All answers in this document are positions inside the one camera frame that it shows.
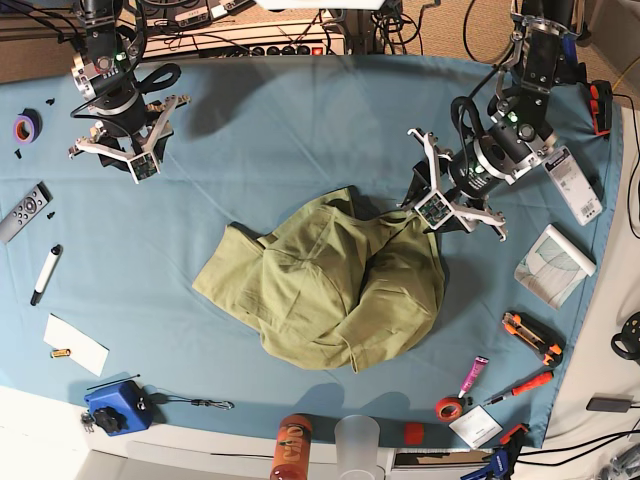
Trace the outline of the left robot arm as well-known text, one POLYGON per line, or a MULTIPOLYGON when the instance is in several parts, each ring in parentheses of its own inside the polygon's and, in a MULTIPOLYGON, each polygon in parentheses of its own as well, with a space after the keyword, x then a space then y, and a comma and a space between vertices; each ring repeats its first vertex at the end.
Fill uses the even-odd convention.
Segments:
POLYGON ((506 220, 488 203, 490 192, 512 185, 544 163, 558 137, 546 119, 553 87, 585 79, 575 58, 584 25, 581 1, 515 1, 508 54, 488 74, 495 93, 479 111, 475 96, 452 100, 451 121, 458 152, 442 149, 436 136, 409 130, 424 151, 399 207, 420 218, 426 233, 473 232, 487 225, 506 239, 506 220))

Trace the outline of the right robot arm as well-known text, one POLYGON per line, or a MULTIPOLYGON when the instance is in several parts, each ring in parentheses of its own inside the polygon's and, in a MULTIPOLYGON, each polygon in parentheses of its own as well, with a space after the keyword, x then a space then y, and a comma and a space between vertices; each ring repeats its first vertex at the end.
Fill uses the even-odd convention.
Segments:
POLYGON ((157 18, 149 23, 147 10, 162 7, 151 1, 132 3, 136 23, 129 25, 120 20, 125 5, 123 1, 79 5, 86 37, 76 48, 71 72, 85 102, 71 115, 94 125, 88 136, 76 140, 69 155, 95 154, 102 166, 128 173, 134 183, 160 172, 166 142, 174 133, 170 115, 191 100, 187 95, 170 95, 146 102, 146 95, 172 87, 182 70, 175 63, 165 63, 139 80, 135 71, 143 60, 189 54, 326 55, 333 40, 346 38, 341 16, 327 20, 315 16, 305 26, 269 23, 216 30, 188 19, 157 18))

